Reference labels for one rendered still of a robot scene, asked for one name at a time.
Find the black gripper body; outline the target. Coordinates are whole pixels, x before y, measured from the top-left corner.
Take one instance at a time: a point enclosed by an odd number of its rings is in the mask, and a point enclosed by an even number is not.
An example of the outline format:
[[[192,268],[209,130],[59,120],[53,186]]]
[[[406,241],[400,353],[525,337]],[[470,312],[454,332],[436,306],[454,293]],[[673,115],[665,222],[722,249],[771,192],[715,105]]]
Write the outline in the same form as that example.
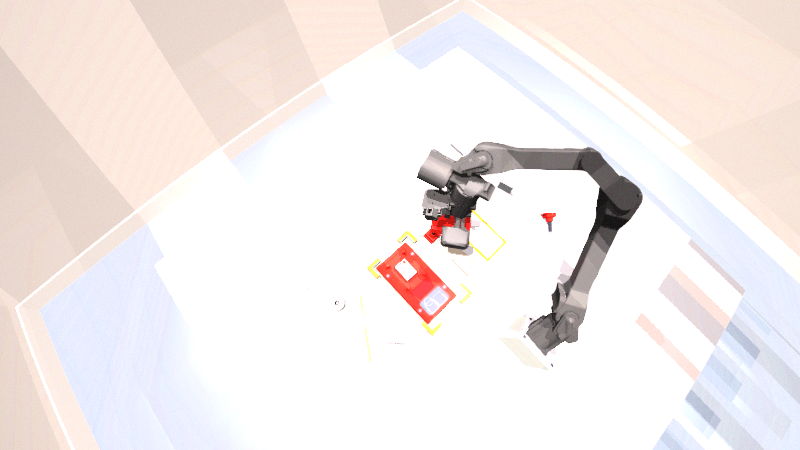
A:
[[[472,210],[476,210],[477,202],[472,206],[461,206],[454,201],[451,192],[449,204],[451,215],[455,217],[455,223],[452,227],[442,228],[440,244],[442,247],[466,250],[469,246],[470,230],[465,227],[465,219],[471,217]]]

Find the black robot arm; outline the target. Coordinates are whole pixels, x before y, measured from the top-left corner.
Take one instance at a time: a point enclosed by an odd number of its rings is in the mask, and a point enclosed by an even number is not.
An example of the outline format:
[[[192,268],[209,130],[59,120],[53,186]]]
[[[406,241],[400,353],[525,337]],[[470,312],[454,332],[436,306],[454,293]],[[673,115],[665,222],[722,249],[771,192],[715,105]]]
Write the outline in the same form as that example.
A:
[[[490,201],[496,186],[481,176],[516,169],[584,171],[599,185],[593,227],[578,257],[573,273],[564,284],[557,283],[551,294],[548,315],[529,325],[528,338],[546,357],[564,341],[578,341],[579,327],[585,318],[589,293],[619,230],[642,204],[639,186],[619,175],[602,154],[585,148],[526,148],[484,141],[457,161],[433,149],[420,166],[417,178],[438,188],[427,189],[422,201],[426,220],[450,219],[450,195],[464,207],[478,198]],[[455,183],[453,190],[443,190]]]

